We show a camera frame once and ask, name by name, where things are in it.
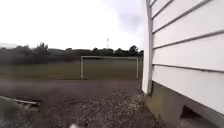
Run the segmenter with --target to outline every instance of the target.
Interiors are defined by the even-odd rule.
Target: white clapboard siding
[[[155,4],[152,6],[152,17],[159,12],[160,9],[162,9],[162,7],[164,5],[166,5],[166,3],[168,3],[170,0],[157,0],[155,2]]]
[[[153,19],[153,31],[167,24],[197,4],[205,0],[174,0],[172,4]]]
[[[224,71],[224,34],[155,49],[153,64]]]
[[[212,0],[156,32],[154,34],[154,47],[224,29],[223,7],[224,0]]]
[[[154,66],[153,81],[224,113],[224,74]]]
[[[156,0],[150,0],[150,5],[152,5]]]

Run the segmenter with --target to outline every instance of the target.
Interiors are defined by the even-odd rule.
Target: lawn
[[[1,66],[0,77],[80,79],[80,62]],[[139,63],[139,78],[142,62]],[[135,60],[84,60],[84,79],[136,79]]]

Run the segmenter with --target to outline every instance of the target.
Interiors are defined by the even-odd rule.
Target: sky
[[[142,11],[140,0],[0,0],[0,45],[142,49]]]

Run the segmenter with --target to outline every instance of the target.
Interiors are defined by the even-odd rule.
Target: concrete foundation
[[[146,105],[168,128],[224,126],[224,115],[158,83],[153,83],[152,93],[147,96]]]

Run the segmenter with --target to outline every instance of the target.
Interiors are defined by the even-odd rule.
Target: gravel ground
[[[116,82],[112,83],[116,86],[110,88],[108,81],[97,82],[88,90],[88,95],[80,95],[82,93],[72,93],[71,89],[76,88],[77,92],[82,92],[85,88],[81,87],[82,84],[79,83],[80,87],[74,87],[63,83],[67,90],[52,86],[50,88],[54,89],[45,92],[45,95],[26,95],[42,101],[39,112],[16,109],[16,114],[12,114],[13,118],[0,120],[0,125],[4,128],[69,128],[71,124],[83,128],[160,128],[154,116],[145,107],[145,96],[138,84],[122,86],[124,83],[121,82],[119,86],[119,82]],[[15,93],[16,97],[25,95],[22,94]]]

